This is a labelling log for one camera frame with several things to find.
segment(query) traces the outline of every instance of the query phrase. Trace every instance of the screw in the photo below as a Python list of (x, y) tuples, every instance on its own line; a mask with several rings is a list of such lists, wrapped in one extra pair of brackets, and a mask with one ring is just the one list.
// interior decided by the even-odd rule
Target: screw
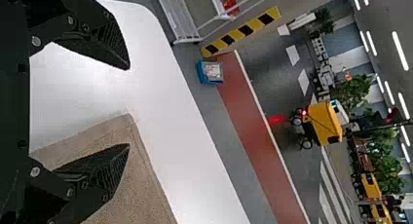
[(39, 47), (39, 46), (42, 45), (42, 41), (37, 36), (32, 36), (31, 37), (31, 44), (33, 44), (33, 46), (35, 46), (35, 47)]
[(37, 176), (39, 176), (39, 174), (40, 174), (40, 169), (39, 168), (36, 167), (36, 168), (31, 169), (30, 176), (37, 177)]
[(82, 29), (86, 32), (89, 32), (91, 30), (91, 28), (86, 23), (82, 24)]
[(72, 25), (74, 22), (73, 17), (67, 17), (67, 22), (69, 22), (69, 24)]
[(69, 190), (67, 190), (66, 197), (73, 197), (74, 193), (75, 193), (75, 190), (73, 188), (69, 188)]
[(19, 149), (25, 149), (27, 148), (27, 142), (23, 139), (21, 141), (18, 142), (18, 148)]
[(89, 182), (88, 181), (83, 181), (80, 188), (82, 188), (82, 190), (86, 190), (89, 187)]
[(106, 203), (107, 200), (109, 200), (109, 196), (108, 196), (107, 194), (103, 195), (102, 201), (103, 201), (104, 203)]

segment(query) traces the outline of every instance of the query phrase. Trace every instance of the red light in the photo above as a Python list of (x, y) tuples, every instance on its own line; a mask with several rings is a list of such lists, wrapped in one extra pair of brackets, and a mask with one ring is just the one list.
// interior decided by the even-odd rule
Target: red light
[(281, 123), (285, 121), (285, 117), (283, 115), (276, 115), (268, 120), (270, 125), (274, 125), (277, 123)]

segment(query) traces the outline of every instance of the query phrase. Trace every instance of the sidewalk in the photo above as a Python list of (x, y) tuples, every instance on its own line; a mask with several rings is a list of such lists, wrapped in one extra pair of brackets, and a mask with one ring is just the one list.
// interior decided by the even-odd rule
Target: sidewalk
[(325, 147), (325, 151), (330, 159), (337, 179), (343, 189), (343, 193), (347, 204), (349, 205), (350, 213), (355, 224), (362, 223), (358, 212), (358, 198), (352, 183), (352, 168), (350, 163), (350, 155), (347, 150), (346, 138), (342, 143), (336, 143)]

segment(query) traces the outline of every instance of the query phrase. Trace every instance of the road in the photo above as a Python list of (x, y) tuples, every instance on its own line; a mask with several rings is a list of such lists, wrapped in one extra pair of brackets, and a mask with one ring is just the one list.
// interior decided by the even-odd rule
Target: road
[[(269, 120), (317, 102), (304, 31), (288, 36), (274, 31), (238, 52)], [(346, 145), (300, 150), (288, 123), (273, 124), (272, 131), (311, 223), (359, 223)]]

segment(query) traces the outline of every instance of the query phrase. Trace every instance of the white lane marking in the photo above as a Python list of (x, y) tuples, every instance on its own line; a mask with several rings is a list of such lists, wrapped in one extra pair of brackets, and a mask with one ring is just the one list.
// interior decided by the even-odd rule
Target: white lane marking
[(274, 138), (273, 132), (271, 131), (270, 125), (268, 124), (267, 118), (265, 117), (264, 111), (262, 110), (261, 104), (258, 101), (258, 96), (255, 93), (255, 90), (252, 87), (251, 83), (249, 82), (249, 78), (248, 78), (248, 75), (246, 74), (245, 67), (244, 67), (243, 61), (241, 60), (240, 54), (238, 54), (237, 50), (234, 51), (234, 54), (237, 57), (238, 62), (240, 63), (241, 70), (243, 71), (243, 74), (245, 76), (245, 80), (248, 83), (248, 86), (249, 86), (249, 89), (251, 90), (252, 96), (254, 96), (255, 104), (257, 105), (258, 110), (261, 113), (262, 120), (265, 123), (265, 127), (267, 127), (267, 131), (268, 131), (268, 134), (270, 135), (271, 141), (273, 141), (274, 147), (277, 150), (277, 154), (279, 155), (280, 160), (282, 161), (282, 168), (284, 169), (284, 171), (286, 173), (286, 177), (288, 178), (289, 184), (291, 184), (291, 188), (292, 188), (292, 191), (294, 192), (295, 198), (297, 199), (297, 202), (300, 205), (300, 209), (303, 212), (307, 223), (311, 224), (310, 218), (307, 215), (307, 211), (304, 208), (303, 203), (301, 202), (300, 196), (298, 196), (298, 192), (297, 192), (297, 189), (295, 188), (294, 182), (292, 181), (291, 174), (289, 174), (288, 168), (286, 167), (285, 160), (282, 157), (282, 151), (280, 151), (280, 148), (279, 148), (279, 146), (276, 142), (276, 139)]
[(301, 71), (300, 75), (298, 76), (298, 83), (300, 84), (303, 95), (306, 95), (307, 89), (310, 85), (309, 77), (307, 76), (306, 70), (303, 69)]
[(348, 206), (348, 204), (346, 202), (346, 199), (344, 198), (344, 195), (343, 195), (343, 190), (341, 189), (341, 186), (338, 183), (338, 179), (335, 176), (333, 167), (331, 166), (330, 160), (328, 159), (327, 153), (325, 152), (325, 149), (323, 147), (321, 147), (321, 153), (322, 153), (322, 156), (324, 158), (325, 164), (327, 165), (328, 172), (331, 174), (331, 177), (333, 178), (334, 186), (337, 188), (338, 196), (340, 197), (340, 201), (344, 205), (344, 210), (346, 211), (347, 217), (349, 218), (349, 220), (352, 220), (352, 217), (350, 215), (349, 206)]
[(311, 104), (317, 104), (317, 103), (319, 102), (317, 101), (316, 95), (313, 93), (313, 97), (311, 98)]
[(285, 49), (289, 56), (291, 64), (294, 66), (300, 60), (300, 55), (298, 55), (297, 48), (295, 46), (290, 46)]
[(343, 210), (340, 207), (340, 204), (337, 199), (337, 195), (334, 192), (333, 186), (331, 185), (330, 178), (328, 177), (327, 171), (325, 171), (324, 164), (321, 163), (321, 177), (325, 183), (325, 187), (327, 188), (327, 192), (331, 197), (331, 201), (334, 204), (335, 210), (338, 214), (338, 218), (340, 219), (341, 224), (348, 223), (346, 217), (344, 216)]
[(286, 26), (286, 24), (281, 25), (281, 26), (278, 28), (278, 31), (279, 31), (280, 36), (289, 36), (289, 35), (291, 35), (291, 34), (289, 33), (289, 30), (288, 30), (288, 27)]
[(328, 224), (337, 224), (334, 214), (331, 210), (330, 203), (325, 196), (324, 189), (321, 184), (319, 185), (319, 203), (321, 204), (322, 211), (324, 212), (325, 218), (327, 218)]

